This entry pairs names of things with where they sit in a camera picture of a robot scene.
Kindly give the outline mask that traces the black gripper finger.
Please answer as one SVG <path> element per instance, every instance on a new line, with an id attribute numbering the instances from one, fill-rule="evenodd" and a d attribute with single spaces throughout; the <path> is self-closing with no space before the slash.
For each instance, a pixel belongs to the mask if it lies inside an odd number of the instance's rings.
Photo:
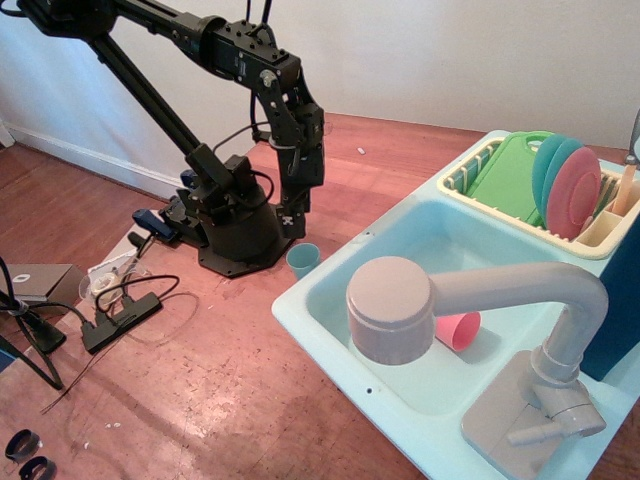
<path id="1" fill-rule="evenodd" d="M 278 204 L 275 209 L 276 218 L 279 228 L 284 238 L 295 237 L 295 214 L 292 210 L 283 204 Z"/>
<path id="2" fill-rule="evenodd" d="M 294 220 L 293 239 L 301 239 L 306 235 L 306 214 L 310 211 L 310 190 L 300 192 L 296 200 L 291 204 Z"/>

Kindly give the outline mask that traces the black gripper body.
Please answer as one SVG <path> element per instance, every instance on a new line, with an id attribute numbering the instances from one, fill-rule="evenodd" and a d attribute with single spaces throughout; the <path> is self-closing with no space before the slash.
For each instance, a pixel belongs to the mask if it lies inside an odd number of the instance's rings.
<path id="1" fill-rule="evenodd" d="M 262 74 L 256 96 L 270 127 L 269 143 L 278 156 L 281 205 L 308 210 L 311 190 L 324 183 L 324 110 L 302 75 L 286 86 L 281 77 Z"/>

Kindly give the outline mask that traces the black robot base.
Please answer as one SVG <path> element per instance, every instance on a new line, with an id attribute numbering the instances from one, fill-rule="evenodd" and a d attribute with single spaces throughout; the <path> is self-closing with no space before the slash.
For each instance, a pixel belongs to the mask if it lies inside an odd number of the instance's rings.
<path id="1" fill-rule="evenodd" d="M 160 217 L 177 238 L 198 249 L 199 265 L 227 278 L 272 267 L 293 243 L 281 230 L 246 156 L 221 162 L 201 144 L 186 156 L 191 167 Z"/>

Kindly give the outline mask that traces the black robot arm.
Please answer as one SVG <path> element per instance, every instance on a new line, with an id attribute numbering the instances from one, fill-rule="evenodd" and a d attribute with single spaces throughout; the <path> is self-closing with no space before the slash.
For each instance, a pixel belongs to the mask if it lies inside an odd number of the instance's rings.
<path id="1" fill-rule="evenodd" d="M 310 191 L 324 182 L 324 111 L 306 86 L 301 60 L 277 46 L 271 27 L 219 16 L 197 17 L 158 1 L 19 1 L 9 16 L 28 19 L 43 34 L 85 42 L 184 154 L 197 175 L 199 212 L 212 217 L 261 202 L 247 199 L 237 175 L 200 142 L 111 38 L 126 18 L 161 35 L 207 72 L 233 81 L 261 104 L 270 130 L 254 138 L 278 156 L 281 196 L 276 218 L 281 234 L 301 239 Z"/>

